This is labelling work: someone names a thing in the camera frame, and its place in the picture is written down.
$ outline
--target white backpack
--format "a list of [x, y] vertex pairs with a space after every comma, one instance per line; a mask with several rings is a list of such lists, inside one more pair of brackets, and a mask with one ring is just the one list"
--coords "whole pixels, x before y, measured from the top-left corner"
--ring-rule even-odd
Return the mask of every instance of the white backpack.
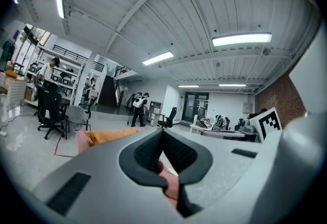
[[140, 97], [135, 99], [135, 101], [133, 102], [133, 106], [139, 108], [142, 106], [142, 103], [143, 103], [143, 99]]

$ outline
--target orange object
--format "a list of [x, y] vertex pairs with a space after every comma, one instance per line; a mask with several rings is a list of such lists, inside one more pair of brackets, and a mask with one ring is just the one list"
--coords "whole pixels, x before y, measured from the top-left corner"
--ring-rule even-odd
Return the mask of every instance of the orange object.
[[13, 72], [13, 71], [5, 71], [6, 73], [6, 76], [9, 77], [9, 78], [17, 78], [17, 73], [16, 72]]
[[90, 131], [90, 138], [94, 145], [99, 145], [112, 140], [121, 139], [129, 135], [136, 134], [135, 128], [125, 129], [121, 131]]

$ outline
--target pixelated area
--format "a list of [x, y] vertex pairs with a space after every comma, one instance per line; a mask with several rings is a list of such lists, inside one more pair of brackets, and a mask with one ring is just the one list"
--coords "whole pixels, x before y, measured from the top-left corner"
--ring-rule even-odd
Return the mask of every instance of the pixelated area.
[[264, 139], [266, 138], [266, 135], [268, 135], [269, 133], [281, 129], [275, 111], [259, 119], [259, 124]]

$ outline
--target ceiling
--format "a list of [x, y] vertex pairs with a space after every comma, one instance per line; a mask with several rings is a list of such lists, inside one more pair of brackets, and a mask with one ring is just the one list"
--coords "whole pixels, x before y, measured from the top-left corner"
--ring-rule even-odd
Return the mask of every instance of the ceiling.
[[[55, 0], [18, 1], [11, 11], [16, 19], [98, 50], [140, 76], [245, 94], [258, 92], [294, 63], [320, 20], [307, 0], [64, 0], [64, 20]], [[270, 32], [272, 41], [213, 46], [213, 37], [249, 32]], [[174, 55], [169, 61], [142, 64], [167, 51]], [[221, 82], [247, 86], [221, 90]]]

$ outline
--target red brick wall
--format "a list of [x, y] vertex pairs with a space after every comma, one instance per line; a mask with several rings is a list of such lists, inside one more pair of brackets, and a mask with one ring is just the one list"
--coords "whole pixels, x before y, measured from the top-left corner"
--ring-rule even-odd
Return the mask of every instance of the red brick wall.
[[289, 73], [293, 67], [281, 76], [274, 84], [255, 96], [255, 112], [262, 108], [275, 107], [284, 128], [291, 120], [302, 117], [306, 110], [293, 85]]

